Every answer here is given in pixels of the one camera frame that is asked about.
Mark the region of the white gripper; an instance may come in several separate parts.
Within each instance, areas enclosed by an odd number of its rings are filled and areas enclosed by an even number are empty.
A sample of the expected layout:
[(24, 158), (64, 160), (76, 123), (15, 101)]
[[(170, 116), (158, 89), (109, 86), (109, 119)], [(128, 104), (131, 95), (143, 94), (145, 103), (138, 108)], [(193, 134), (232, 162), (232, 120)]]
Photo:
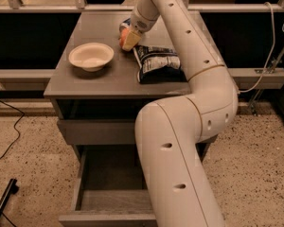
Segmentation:
[(147, 7), (144, 5), (137, 4), (131, 14), (131, 27), (134, 30), (129, 29), (128, 36), (125, 40), (123, 47), (121, 48), (125, 51), (131, 51), (141, 40), (142, 35), (140, 33), (150, 31), (156, 21), (156, 7)]

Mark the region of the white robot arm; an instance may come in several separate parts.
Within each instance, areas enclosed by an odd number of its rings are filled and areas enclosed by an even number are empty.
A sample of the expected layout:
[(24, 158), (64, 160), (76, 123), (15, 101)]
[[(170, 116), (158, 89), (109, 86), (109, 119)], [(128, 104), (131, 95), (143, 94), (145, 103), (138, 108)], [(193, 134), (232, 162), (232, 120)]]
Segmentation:
[(196, 146), (223, 131), (238, 108), (238, 88), (202, 18), (185, 0), (139, 0), (121, 44), (162, 20), (190, 94), (144, 106), (135, 142), (158, 227), (225, 227)]

